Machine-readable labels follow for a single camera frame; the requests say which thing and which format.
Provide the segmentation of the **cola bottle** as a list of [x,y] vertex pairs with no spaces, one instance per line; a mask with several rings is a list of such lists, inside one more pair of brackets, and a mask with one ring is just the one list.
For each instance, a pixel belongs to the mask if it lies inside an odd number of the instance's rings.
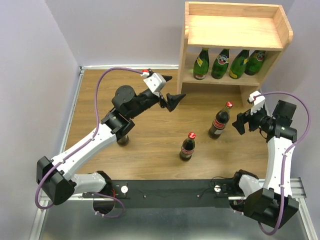
[[212,125],[208,130],[210,138],[218,139],[221,136],[230,120],[230,110],[232,107],[233,103],[231,101],[227,101],[225,106],[215,115]]
[[129,136],[126,134],[117,141],[117,144],[121,147],[124,147],[129,143],[129,141],[130,141]]
[[183,141],[179,157],[183,161],[189,161],[194,153],[196,142],[195,142],[196,134],[194,132],[190,132],[187,138]]

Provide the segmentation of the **cola bottle front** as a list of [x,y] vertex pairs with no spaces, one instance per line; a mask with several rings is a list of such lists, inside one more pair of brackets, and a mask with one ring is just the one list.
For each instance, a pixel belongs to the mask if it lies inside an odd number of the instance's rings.
[[179,157],[183,161],[189,161],[194,153],[196,142],[195,142],[196,134],[194,132],[190,132],[187,138],[183,141]]

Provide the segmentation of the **wooden two-tier shelf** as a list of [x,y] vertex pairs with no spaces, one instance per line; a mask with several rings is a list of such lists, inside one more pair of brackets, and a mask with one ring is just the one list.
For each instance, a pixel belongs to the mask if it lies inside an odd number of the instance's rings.
[[[177,93],[184,83],[239,86],[242,104],[259,90],[293,40],[294,32],[281,5],[187,1],[180,44]],[[239,79],[224,75],[196,80],[192,75],[197,54],[189,47],[264,50],[261,70]]]

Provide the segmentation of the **green bottle yellow label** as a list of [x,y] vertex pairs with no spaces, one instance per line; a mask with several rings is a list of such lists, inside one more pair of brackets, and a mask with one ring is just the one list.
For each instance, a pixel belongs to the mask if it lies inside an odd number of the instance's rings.
[[239,79],[245,72],[249,60],[249,49],[243,49],[233,60],[229,69],[229,76],[232,79]]

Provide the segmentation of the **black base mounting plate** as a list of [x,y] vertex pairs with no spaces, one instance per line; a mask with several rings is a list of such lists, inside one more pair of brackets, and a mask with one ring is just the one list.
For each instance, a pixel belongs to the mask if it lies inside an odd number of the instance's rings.
[[228,208],[230,200],[244,200],[243,191],[232,178],[182,180],[113,180],[115,191],[126,209]]

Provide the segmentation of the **green bottle red-blue label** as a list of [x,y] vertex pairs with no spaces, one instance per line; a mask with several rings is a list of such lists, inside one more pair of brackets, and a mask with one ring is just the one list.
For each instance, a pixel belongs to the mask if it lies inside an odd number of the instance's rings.
[[265,55],[265,50],[255,50],[248,59],[244,73],[249,76],[257,74],[262,68],[265,60]]

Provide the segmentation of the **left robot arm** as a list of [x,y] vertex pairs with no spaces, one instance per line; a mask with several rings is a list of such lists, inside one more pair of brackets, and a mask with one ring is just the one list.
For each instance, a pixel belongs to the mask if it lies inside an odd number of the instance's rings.
[[134,127],[133,118],[154,105],[172,112],[185,97],[184,93],[162,95],[161,90],[171,76],[155,73],[151,69],[137,70],[119,67],[119,70],[140,74],[147,88],[136,94],[129,85],[120,86],[112,98],[112,109],[103,119],[96,119],[96,127],[64,152],[49,159],[43,156],[36,165],[35,205],[40,205],[40,192],[43,191],[53,205],[60,205],[72,195],[91,193],[101,198],[112,196],[112,181],[103,171],[78,174],[78,170],[94,155],[126,137]]

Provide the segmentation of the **green bottle red-white label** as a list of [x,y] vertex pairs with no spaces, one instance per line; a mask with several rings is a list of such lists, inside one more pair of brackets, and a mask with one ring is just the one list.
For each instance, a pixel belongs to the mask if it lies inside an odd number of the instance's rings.
[[221,79],[225,75],[229,66],[229,53],[230,49],[224,48],[216,57],[211,68],[211,76],[214,79]]

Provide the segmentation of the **aluminium frame rail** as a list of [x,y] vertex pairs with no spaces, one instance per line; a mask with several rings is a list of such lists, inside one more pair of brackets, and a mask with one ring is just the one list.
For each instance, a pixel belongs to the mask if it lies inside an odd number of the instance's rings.
[[[111,66],[110,65],[107,67],[107,69],[104,70],[103,75],[107,74],[111,70],[123,70],[123,71],[134,72],[134,73],[138,73],[138,74],[142,75],[143,78],[145,78],[147,73],[149,72],[148,70],[145,70],[145,69],[143,69],[143,70],[140,70],[138,68],[132,69],[130,66]],[[75,112],[75,107],[76,107],[82,79],[84,76],[84,71],[85,70],[83,68],[81,68],[80,72],[79,72],[79,76],[77,77],[77,84],[76,84],[75,93],[74,93],[74,97],[73,97],[72,104],[71,104],[71,109],[68,114],[68,120],[66,122],[66,127],[63,132],[63,138],[61,140],[61,144],[59,147],[60,153],[65,150],[65,146],[67,144],[68,134],[70,131],[73,115]],[[305,129],[304,133],[302,134],[302,136],[298,139],[298,142],[301,142],[305,138],[307,133],[309,132],[309,129],[311,126],[311,119],[312,119],[311,112],[310,112],[309,108],[307,107],[307,105],[301,99],[296,97],[295,95],[292,95],[288,92],[283,92],[282,94],[291,96],[294,99],[298,100],[302,104],[302,106],[304,107],[304,109],[306,111],[306,114],[307,114],[306,129]],[[314,225],[312,223],[312,220],[311,220],[311,217],[308,212],[307,205],[306,205],[306,201],[304,199],[302,199],[299,202],[300,202],[299,211],[302,216],[303,227],[305,228],[306,233],[307,233],[306,238],[309,240],[317,240],[318,239],[317,231],[315,230]],[[29,237],[31,240],[39,240],[41,238],[41,231],[45,229],[45,220],[46,220],[47,214],[49,213],[49,210],[50,210],[50,208],[48,206],[44,206],[44,207],[37,209],[36,216],[35,216],[34,223],[33,223],[33,227],[32,227],[32,231],[31,231],[31,235]]]

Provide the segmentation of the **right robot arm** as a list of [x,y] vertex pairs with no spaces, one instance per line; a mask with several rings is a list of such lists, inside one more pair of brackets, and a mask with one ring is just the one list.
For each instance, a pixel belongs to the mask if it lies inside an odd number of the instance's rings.
[[236,196],[244,194],[240,211],[246,217],[274,229],[280,229],[299,209],[290,184],[291,159],[297,141],[297,130],[291,123],[296,108],[295,104],[279,100],[272,116],[262,106],[256,112],[249,109],[239,113],[232,123],[240,135],[245,133],[245,124],[251,132],[266,133],[268,163],[263,185],[256,175],[240,169],[233,176],[230,191]]

